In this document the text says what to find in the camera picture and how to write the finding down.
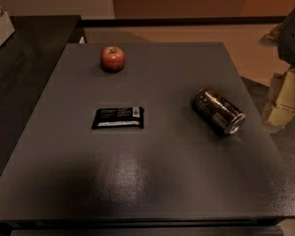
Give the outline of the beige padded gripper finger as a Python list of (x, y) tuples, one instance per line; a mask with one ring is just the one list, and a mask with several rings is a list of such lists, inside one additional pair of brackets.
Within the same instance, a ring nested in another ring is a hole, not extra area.
[(267, 98), (265, 123), (284, 128), (295, 117), (295, 66), (290, 66), (284, 74), (273, 74)]

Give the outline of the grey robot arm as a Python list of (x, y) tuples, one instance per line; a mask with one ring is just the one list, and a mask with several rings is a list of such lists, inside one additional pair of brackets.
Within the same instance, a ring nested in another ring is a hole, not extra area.
[(279, 59), (290, 65), (283, 74), (273, 74), (263, 112), (266, 124), (284, 128), (295, 117), (295, 8), (264, 39), (275, 43)]

